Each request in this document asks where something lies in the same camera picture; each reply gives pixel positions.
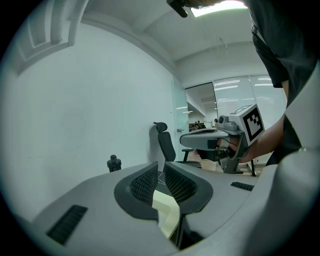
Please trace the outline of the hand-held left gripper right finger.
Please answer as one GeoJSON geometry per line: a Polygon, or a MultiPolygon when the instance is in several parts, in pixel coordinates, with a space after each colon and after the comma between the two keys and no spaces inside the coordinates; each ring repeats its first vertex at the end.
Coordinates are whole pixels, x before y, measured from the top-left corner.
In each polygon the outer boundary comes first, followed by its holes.
{"type": "Polygon", "coordinates": [[[245,208],[257,178],[166,162],[165,183],[179,207],[177,238],[168,256],[242,256],[250,230],[245,208]]]}

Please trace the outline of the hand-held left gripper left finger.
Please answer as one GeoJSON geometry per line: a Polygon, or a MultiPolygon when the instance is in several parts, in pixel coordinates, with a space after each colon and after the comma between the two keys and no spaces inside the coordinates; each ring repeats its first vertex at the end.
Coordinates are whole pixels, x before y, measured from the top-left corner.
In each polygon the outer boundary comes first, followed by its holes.
{"type": "Polygon", "coordinates": [[[171,256],[178,248],[152,207],[158,164],[89,178],[44,208],[33,225],[55,256],[171,256]]]}

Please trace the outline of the person's black shirt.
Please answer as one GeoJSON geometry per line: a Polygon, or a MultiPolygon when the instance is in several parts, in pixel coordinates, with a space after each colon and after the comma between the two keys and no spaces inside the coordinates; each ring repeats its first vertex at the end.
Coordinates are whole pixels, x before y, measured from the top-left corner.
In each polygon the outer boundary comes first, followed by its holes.
{"type": "MultiPolygon", "coordinates": [[[[290,106],[313,73],[319,58],[304,31],[286,9],[287,0],[244,0],[252,21],[252,40],[274,88],[283,89],[290,106]]],[[[301,147],[287,116],[283,139],[268,165],[278,164],[301,147]]]]}

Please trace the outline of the glass wall with blinds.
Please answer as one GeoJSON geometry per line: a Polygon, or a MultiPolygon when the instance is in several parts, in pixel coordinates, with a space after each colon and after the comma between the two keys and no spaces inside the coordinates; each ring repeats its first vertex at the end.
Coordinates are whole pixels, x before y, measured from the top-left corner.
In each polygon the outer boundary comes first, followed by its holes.
{"type": "Polygon", "coordinates": [[[268,75],[246,75],[215,80],[213,84],[218,115],[257,104],[264,128],[273,126],[284,114],[287,99],[282,88],[274,88],[268,75]]]}

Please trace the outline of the frosted glass door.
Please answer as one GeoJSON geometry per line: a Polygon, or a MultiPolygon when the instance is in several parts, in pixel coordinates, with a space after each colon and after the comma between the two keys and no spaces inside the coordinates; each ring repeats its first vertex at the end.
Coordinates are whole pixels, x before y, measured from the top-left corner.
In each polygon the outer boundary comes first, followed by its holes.
{"type": "Polygon", "coordinates": [[[180,143],[180,136],[189,131],[189,114],[186,90],[177,78],[173,77],[172,84],[172,106],[174,116],[173,138],[176,152],[176,161],[183,161],[185,153],[182,149],[185,147],[180,143]],[[177,132],[177,129],[183,129],[183,132],[177,132]]]}

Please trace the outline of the black office chair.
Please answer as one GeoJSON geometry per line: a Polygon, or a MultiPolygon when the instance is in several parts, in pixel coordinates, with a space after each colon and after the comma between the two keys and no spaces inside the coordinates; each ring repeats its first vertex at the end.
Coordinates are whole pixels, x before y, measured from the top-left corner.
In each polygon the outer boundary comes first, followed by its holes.
{"type": "MultiPolygon", "coordinates": [[[[158,133],[158,143],[163,153],[166,162],[174,162],[176,159],[176,152],[172,143],[171,135],[167,131],[168,126],[164,122],[153,122],[155,129],[158,133]]],[[[201,164],[197,161],[187,161],[188,155],[190,152],[193,152],[194,149],[186,148],[182,149],[182,152],[185,153],[183,161],[177,161],[178,163],[189,165],[195,168],[201,168],[201,164]]]]}

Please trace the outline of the ceiling light panel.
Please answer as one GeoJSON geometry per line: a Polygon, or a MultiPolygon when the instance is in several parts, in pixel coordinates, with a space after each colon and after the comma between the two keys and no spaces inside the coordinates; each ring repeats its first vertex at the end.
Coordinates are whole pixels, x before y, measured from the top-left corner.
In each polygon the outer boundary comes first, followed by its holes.
{"type": "Polygon", "coordinates": [[[238,0],[224,0],[208,7],[200,7],[199,9],[191,7],[190,10],[195,18],[227,10],[244,10],[248,7],[238,0]]]}

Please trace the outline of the person's right forearm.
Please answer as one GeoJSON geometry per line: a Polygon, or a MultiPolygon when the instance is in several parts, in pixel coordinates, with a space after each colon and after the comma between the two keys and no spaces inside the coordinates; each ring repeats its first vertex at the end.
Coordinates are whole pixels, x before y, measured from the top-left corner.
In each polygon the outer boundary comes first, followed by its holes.
{"type": "Polygon", "coordinates": [[[251,160],[273,152],[282,142],[284,136],[285,115],[270,128],[268,128],[251,146],[245,157],[240,162],[247,163],[251,160]]]}

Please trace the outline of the person's right hand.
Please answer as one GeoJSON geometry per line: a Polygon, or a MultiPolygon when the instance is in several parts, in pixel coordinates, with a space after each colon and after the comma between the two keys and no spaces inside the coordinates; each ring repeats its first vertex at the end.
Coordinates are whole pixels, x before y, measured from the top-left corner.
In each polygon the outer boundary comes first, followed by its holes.
{"type": "Polygon", "coordinates": [[[226,150],[230,157],[233,157],[238,151],[240,142],[239,136],[228,136],[219,138],[216,140],[217,148],[220,150],[226,150]]]}

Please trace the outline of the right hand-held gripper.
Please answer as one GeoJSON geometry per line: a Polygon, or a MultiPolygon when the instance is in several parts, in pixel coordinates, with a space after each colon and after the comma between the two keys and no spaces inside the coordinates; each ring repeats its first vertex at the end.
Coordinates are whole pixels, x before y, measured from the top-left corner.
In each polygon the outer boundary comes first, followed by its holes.
{"type": "Polygon", "coordinates": [[[181,145],[195,149],[201,159],[217,162],[225,174],[242,174],[238,168],[251,146],[265,131],[257,104],[244,105],[227,115],[220,115],[218,127],[195,130],[180,136],[181,145]],[[240,137],[238,150],[230,157],[219,149],[217,140],[230,136],[240,137]]]}

